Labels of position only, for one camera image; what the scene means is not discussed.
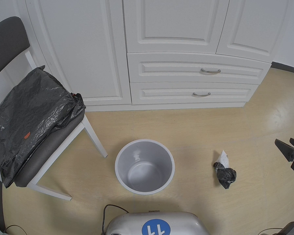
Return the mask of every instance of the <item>orange sticker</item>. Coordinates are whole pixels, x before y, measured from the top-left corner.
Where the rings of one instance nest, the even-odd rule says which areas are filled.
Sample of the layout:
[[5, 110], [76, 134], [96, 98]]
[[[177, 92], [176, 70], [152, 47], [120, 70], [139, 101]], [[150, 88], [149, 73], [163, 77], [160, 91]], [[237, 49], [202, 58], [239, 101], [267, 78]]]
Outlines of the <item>orange sticker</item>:
[[29, 135], [30, 135], [30, 132], [27, 133], [24, 138], [27, 139], [29, 137]]

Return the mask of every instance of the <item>black plastic bag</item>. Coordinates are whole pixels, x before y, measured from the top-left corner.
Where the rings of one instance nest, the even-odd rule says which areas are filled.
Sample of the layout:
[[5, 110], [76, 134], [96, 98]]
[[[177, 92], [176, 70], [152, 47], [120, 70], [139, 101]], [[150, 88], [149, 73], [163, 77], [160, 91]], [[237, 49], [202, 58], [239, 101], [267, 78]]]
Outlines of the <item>black plastic bag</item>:
[[228, 189], [230, 184], [233, 183], [236, 179], [236, 171], [232, 168], [224, 168], [224, 165], [219, 162], [215, 162], [213, 167], [216, 169], [217, 178], [220, 184], [225, 189]]
[[86, 106], [38, 67], [16, 85], [0, 104], [0, 166], [9, 187], [48, 134], [64, 128]]

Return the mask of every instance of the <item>chair leg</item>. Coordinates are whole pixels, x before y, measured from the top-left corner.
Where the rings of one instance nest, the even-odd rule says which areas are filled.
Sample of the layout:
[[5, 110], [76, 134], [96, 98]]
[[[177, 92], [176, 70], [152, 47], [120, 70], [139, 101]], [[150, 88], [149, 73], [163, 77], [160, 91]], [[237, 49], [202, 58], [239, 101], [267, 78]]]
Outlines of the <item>chair leg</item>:
[[96, 133], [94, 132], [94, 129], [91, 127], [90, 122], [88, 121], [86, 115], [84, 116], [84, 119], [82, 120], [82, 124], [85, 126], [85, 130], [86, 130], [87, 134], [89, 135], [90, 139], [93, 141], [94, 145], [96, 146], [96, 148], [98, 149], [100, 154], [104, 158], [106, 158], [108, 153], [106, 152], [106, 150], [102, 146], [100, 140], [98, 139]]
[[50, 196], [53, 196], [53, 197], [61, 198], [61, 199], [64, 199], [64, 200], [70, 201], [72, 199], [72, 197], [70, 195], [67, 195], [67, 194], [52, 190], [52, 189], [50, 189], [48, 187], [45, 187], [45, 186], [40, 186], [38, 184], [34, 185], [31, 182], [28, 183], [27, 187], [32, 189], [32, 190], [39, 191], [41, 193], [44, 193], [44, 194], [47, 194], [47, 195], [50, 195]]

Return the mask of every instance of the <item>blue circle logo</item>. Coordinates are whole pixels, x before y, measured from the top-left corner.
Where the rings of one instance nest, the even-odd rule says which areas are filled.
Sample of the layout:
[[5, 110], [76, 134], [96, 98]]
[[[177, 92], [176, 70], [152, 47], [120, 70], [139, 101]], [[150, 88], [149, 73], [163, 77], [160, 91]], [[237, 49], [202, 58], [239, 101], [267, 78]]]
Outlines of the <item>blue circle logo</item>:
[[142, 228], [143, 235], [170, 235], [170, 232], [169, 224], [162, 219], [148, 220]]

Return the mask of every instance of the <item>metal handle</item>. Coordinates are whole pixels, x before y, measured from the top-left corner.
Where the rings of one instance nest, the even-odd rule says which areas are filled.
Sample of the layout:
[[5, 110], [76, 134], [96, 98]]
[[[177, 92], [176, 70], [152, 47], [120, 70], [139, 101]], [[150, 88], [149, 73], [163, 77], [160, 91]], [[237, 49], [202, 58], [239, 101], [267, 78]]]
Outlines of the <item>metal handle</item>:
[[201, 72], [205, 72], [205, 73], [220, 73], [221, 72], [221, 70], [219, 69], [219, 70], [217, 70], [217, 71], [206, 71], [206, 70], [204, 70], [204, 68], [201, 68], [201, 70], [200, 70]]
[[206, 94], [206, 95], [200, 95], [200, 94], [196, 94], [195, 92], [193, 93], [193, 96], [210, 96], [211, 95], [211, 93], [210, 92], [208, 92], [208, 94]]

